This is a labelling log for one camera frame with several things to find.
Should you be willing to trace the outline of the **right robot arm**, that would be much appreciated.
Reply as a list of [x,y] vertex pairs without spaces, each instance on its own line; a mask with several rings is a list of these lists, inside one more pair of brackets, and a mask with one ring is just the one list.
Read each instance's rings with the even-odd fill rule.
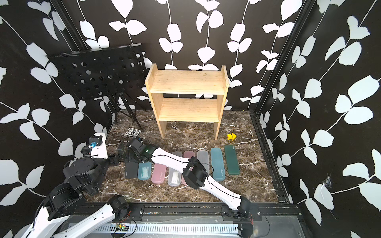
[[233,211],[232,217],[250,217],[251,202],[217,182],[196,157],[179,157],[137,138],[128,141],[128,148],[139,162],[165,165],[181,173],[188,186],[207,191],[223,201]]

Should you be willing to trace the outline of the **dark green pencil case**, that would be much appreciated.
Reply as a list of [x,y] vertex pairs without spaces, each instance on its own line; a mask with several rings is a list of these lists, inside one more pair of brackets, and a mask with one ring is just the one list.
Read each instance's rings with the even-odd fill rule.
[[240,174],[240,168],[239,168],[239,164],[238,164],[235,146],[225,145],[224,151],[225,151],[226,163],[227,163],[227,168],[228,168],[228,174],[229,175],[239,175]]

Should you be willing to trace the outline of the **dark grey pencil case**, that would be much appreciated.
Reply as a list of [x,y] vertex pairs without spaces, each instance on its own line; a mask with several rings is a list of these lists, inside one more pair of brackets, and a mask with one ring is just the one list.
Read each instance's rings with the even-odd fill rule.
[[134,179],[138,177],[139,163],[125,162],[125,178]]

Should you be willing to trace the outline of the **clear white pencil case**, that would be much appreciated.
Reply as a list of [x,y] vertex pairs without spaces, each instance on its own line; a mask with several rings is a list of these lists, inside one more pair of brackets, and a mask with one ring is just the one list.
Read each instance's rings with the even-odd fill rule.
[[209,173],[209,153],[206,150],[200,150],[197,152],[197,159],[205,170]]

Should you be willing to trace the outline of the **teal pencil case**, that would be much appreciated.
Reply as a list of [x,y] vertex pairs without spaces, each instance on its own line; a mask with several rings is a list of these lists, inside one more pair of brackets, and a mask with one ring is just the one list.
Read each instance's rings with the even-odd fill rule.
[[220,148],[211,148],[211,164],[213,167],[213,178],[216,181],[223,181],[226,178],[223,162],[222,150]]

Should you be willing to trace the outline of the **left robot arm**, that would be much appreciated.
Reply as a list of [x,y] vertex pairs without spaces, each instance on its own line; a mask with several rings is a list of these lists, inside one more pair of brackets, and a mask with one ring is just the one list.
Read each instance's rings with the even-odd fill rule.
[[64,166],[64,183],[55,187],[39,205],[33,223],[22,235],[24,238],[84,238],[114,219],[128,218],[129,204],[122,195],[116,195],[76,225],[57,232],[86,203],[86,194],[95,195],[99,191],[110,165],[105,142],[100,136],[91,137],[82,152],[83,157]]

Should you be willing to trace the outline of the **frosted white pencil case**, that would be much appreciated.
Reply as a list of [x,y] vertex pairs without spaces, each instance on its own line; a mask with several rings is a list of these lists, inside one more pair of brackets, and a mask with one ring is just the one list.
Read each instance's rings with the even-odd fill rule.
[[173,168],[169,168],[168,185],[179,186],[181,183],[181,180],[182,180],[181,173]]

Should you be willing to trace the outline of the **light blue pencil case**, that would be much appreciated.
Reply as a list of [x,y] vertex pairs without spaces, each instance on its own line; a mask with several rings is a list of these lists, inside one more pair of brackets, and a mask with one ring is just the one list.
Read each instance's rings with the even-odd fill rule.
[[151,162],[139,163],[138,179],[148,180],[149,178],[151,178],[151,169],[152,169]]

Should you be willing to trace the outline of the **pink pencil case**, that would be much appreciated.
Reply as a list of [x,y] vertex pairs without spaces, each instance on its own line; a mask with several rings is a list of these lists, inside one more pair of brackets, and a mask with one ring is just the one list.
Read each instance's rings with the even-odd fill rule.
[[[188,159],[190,159],[190,158],[192,158],[192,157],[195,157],[195,153],[194,153],[193,151],[185,151],[185,152],[183,153],[183,157],[184,157],[184,158],[188,158]],[[182,177],[182,184],[183,184],[183,185],[187,185],[187,183],[186,183],[184,177]]]
[[151,181],[154,184],[162,184],[165,180],[166,170],[166,165],[156,163],[152,172]]

